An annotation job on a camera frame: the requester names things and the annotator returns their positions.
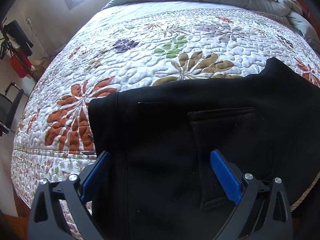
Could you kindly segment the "red hanging bag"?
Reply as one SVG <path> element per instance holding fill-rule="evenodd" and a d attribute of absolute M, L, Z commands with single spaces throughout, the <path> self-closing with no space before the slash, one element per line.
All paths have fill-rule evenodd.
<path fill-rule="evenodd" d="M 31 70 L 31 62 L 29 59 L 26 57 L 23 51 L 19 50 L 17 54 L 14 54 L 13 52 L 10 52 L 10 59 L 9 63 L 13 70 L 17 73 L 17 75 L 20 78 L 24 78 L 27 76 L 28 72 L 23 68 L 22 64 L 18 60 L 17 56 L 20 57 L 21 61 L 25 64 L 25 66 Z"/>

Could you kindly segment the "black pants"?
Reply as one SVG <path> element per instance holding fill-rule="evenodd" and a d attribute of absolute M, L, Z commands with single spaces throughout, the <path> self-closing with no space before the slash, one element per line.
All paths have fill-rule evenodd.
<path fill-rule="evenodd" d="M 210 166 L 218 150 L 294 204 L 319 173 L 319 88 L 278 59 L 259 74 L 115 92 L 88 107 L 110 154 L 92 202 L 108 239 L 212 239 L 231 213 Z"/>

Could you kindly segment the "black hanging garment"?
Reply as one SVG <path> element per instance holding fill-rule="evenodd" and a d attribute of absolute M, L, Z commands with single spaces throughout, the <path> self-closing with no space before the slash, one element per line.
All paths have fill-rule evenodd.
<path fill-rule="evenodd" d="M 26 36 L 21 26 L 18 24 L 16 20 L 6 24 L 4 26 L 4 30 L 7 34 L 9 34 L 16 40 L 17 44 L 20 46 L 25 56 L 32 55 L 33 52 L 31 51 L 31 48 L 33 48 L 34 45 Z"/>

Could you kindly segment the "black office chair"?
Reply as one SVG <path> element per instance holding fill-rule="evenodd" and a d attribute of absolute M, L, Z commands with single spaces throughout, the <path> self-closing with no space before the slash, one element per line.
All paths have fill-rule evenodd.
<path fill-rule="evenodd" d="M 11 101 L 7 94 L 11 87 L 14 87 L 18 90 L 18 93 L 13 101 Z M 24 92 L 23 89 L 20 89 L 17 87 L 16 83 L 14 81 L 11 81 L 10 85 L 5 90 L 5 94 L 0 94 L 1 96 L 1 131 L 0 136 L 4 134 L 8 134 L 11 131 L 11 126 L 14 120 L 14 116 L 16 114 L 16 111 L 18 109 L 19 103 L 22 99 L 22 96 L 26 96 L 29 98 L 29 95 Z"/>

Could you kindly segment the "floral quilted bedspread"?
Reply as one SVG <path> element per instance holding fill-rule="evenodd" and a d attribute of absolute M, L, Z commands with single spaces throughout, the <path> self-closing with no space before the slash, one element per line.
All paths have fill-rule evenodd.
<path fill-rule="evenodd" d="M 284 17 L 195 2 L 133 3 L 97 13 L 50 64 L 15 135 L 12 179 L 30 206 L 29 239 L 108 239 L 80 201 L 96 161 L 92 100 L 162 84 L 259 74 L 275 58 L 319 88 L 319 54 Z M 242 199 L 212 239 L 298 239 L 319 214 L 319 173 L 290 204 L 279 177 L 259 180 L 227 161 Z"/>

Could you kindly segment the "wooden coat rack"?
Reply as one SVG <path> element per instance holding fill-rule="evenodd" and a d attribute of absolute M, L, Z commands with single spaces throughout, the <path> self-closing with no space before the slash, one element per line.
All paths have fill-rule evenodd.
<path fill-rule="evenodd" d="M 16 20 L 5 24 L 5 18 L 1 22 L 1 60 L 5 55 L 9 54 L 9 64 L 20 78 L 26 76 L 31 77 L 35 82 L 39 80 L 35 71 L 32 69 L 33 65 L 28 59 L 32 55 L 31 48 L 33 43 L 27 38 L 26 34 L 17 23 Z"/>

